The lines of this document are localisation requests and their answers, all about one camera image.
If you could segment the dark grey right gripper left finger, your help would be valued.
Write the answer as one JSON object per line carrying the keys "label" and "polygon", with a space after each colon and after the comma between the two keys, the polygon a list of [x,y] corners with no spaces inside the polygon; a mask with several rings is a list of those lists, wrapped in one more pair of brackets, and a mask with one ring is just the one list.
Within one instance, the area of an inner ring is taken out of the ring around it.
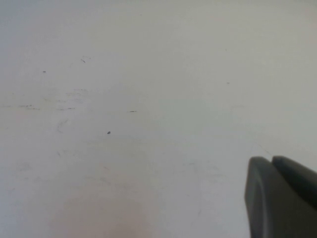
{"label": "dark grey right gripper left finger", "polygon": [[300,196],[272,160],[249,160],[244,198],[252,238],[317,236],[317,197]]}

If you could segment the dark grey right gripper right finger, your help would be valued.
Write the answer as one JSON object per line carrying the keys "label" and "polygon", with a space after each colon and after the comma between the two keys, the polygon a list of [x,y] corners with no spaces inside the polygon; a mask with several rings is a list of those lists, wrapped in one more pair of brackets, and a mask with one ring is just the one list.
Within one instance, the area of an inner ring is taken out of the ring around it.
{"label": "dark grey right gripper right finger", "polygon": [[317,173],[315,171],[283,156],[274,156],[272,164],[300,196],[317,196]]}

